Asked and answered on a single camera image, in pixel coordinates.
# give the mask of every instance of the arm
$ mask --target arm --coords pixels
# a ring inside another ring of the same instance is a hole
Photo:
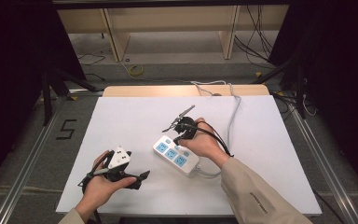
[[[199,127],[213,131],[204,123]],[[209,158],[222,170],[222,188],[239,223],[310,223],[261,176],[230,158],[208,134],[196,132],[193,139],[179,144]]]
[[[94,165],[107,153],[105,151],[95,161]],[[83,198],[61,221],[60,224],[65,223],[87,223],[91,214],[97,208],[109,200],[114,192],[118,189],[125,188],[136,181],[134,177],[127,177],[119,180],[118,182],[110,182],[100,175],[94,176],[87,185]]]

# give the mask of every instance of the person's left hand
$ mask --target person's left hand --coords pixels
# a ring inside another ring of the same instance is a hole
[[[105,151],[102,155],[95,159],[92,167],[94,167],[95,164],[108,152],[109,151]],[[101,170],[102,168],[103,163],[101,162],[97,170]],[[129,186],[135,181],[135,177],[127,177],[117,182],[111,182],[102,175],[96,175],[88,183],[83,198],[75,209],[86,223],[89,220],[90,215],[99,206],[107,203],[113,193],[115,193],[118,189]]]

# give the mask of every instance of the hand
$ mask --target hand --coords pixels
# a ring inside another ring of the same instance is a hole
[[[109,151],[105,151],[100,155],[95,161],[92,167]],[[103,168],[103,163],[98,166],[97,170]],[[113,193],[118,189],[127,187],[136,181],[135,177],[123,178],[117,182],[111,182],[107,180],[102,175],[94,176],[91,181],[88,183],[86,190],[84,192],[83,198],[79,204],[75,207],[76,211],[82,217],[83,221],[86,223],[90,215],[101,205],[107,203]]]
[[[195,120],[198,127],[213,133],[213,129],[205,122],[205,119],[199,118]],[[209,134],[197,131],[193,139],[181,139],[179,145],[187,147],[198,156],[209,158],[218,167],[222,168],[223,163],[228,160],[229,156],[219,146],[217,141]]]

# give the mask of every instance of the white power strip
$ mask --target white power strip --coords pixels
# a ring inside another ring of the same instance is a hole
[[[186,147],[177,146],[167,135],[163,135],[155,145],[154,151],[184,175],[190,175],[200,158]]]

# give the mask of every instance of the sleeve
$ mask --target sleeve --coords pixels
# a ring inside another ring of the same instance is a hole
[[[239,223],[311,223],[260,175],[236,159],[223,164],[222,188]]]
[[[83,220],[81,219],[78,212],[75,210],[75,208],[72,208],[69,213],[66,214],[63,219],[59,222],[59,224],[84,224]]]

